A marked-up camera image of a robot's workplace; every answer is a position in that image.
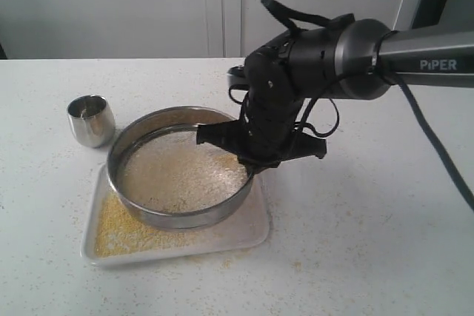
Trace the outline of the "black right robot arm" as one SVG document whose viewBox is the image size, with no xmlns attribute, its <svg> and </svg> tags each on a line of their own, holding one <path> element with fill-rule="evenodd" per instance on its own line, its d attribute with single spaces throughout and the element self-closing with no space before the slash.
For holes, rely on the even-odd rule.
<svg viewBox="0 0 474 316">
<path fill-rule="evenodd" d="M 327 152 L 323 138 L 304 133 L 305 99 L 373 100 L 398 79 L 406 84 L 471 87 L 473 31 L 436 25 L 392 31 L 380 21 L 342 30 L 282 33 L 244 60 L 247 94 L 237 120 L 198 127 L 212 144 L 259 169 Z"/>
</svg>

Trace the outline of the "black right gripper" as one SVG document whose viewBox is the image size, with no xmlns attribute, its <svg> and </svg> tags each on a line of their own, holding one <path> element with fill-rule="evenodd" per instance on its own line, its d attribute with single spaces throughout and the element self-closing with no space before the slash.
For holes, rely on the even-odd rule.
<svg viewBox="0 0 474 316">
<path fill-rule="evenodd" d="M 293 83 L 290 51 L 260 47 L 245 58 L 243 72 L 248 91 L 239 121 L 199 124 L 196 143 L 237 155 L 253 174 L 275 169 L 285 161 L 324 158 L 326 140 L 295 128 L 304 99 Z"/>
</svg>

